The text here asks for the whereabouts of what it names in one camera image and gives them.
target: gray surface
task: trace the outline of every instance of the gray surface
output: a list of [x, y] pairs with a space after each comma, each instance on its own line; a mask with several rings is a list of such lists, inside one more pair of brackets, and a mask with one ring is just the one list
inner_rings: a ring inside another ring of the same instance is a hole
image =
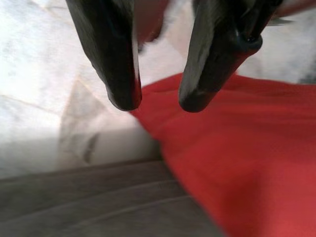
[[160, 161], [0, 181], [0, 236], [218, 237]]

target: marble surface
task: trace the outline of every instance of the marble surface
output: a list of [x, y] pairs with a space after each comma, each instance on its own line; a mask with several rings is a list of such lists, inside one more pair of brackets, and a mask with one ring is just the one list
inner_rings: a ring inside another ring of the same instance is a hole
[[0, 96], [0, 179], [56, 169], [60, 117]]
[[[139, 55], [142, 85], [183, 70], [193, 14], [174, 0], [162, 36]], [[246, 76], [315, 82], [316, 11], [269, 27]], [[0, 1], [0, 179], [159, 155], [157, 143], [109, 101], [64, 0]]]
[[0, 94], [61, 115], [84, 53], [47, 2], [0, 1]]
[[59, 169], [157, 157], [157, 143], [136, 119], [115, 111], [111, 113], [80, 79], [75, 82], [62, 117]]

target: red cloth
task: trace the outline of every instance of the red cloth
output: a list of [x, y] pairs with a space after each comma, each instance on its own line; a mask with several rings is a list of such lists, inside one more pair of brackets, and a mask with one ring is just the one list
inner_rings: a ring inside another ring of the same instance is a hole
[[181, 75], [133, 111], [184, 187], [233, 237], [316, 237], [316, 86], [233, 76], [201, 113]]

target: white marble floor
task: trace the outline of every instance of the white marble floor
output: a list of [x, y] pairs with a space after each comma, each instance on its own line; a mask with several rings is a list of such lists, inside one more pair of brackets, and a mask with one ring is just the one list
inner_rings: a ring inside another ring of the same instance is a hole
[[[193, 17], [182, 2], [163, 37], [140, 55], [143, 85], [184, 68]], [[263, 49], [240, 73], [315, 78], [316, 11], [291, 19], [265, 30]], [[109, 102], [64, 0], [0, 1], [0, 178], [153, 158], [157, 150], [137, 121]]]

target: red fabric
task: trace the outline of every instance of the red fabric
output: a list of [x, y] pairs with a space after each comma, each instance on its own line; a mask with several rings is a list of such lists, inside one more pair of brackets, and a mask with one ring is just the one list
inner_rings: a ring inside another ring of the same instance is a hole
[[181, 75], [143, 89], [132, 114], [184, 187], [233, 237], [316, 237], [316, 86], [233, 76], [201, 113]]

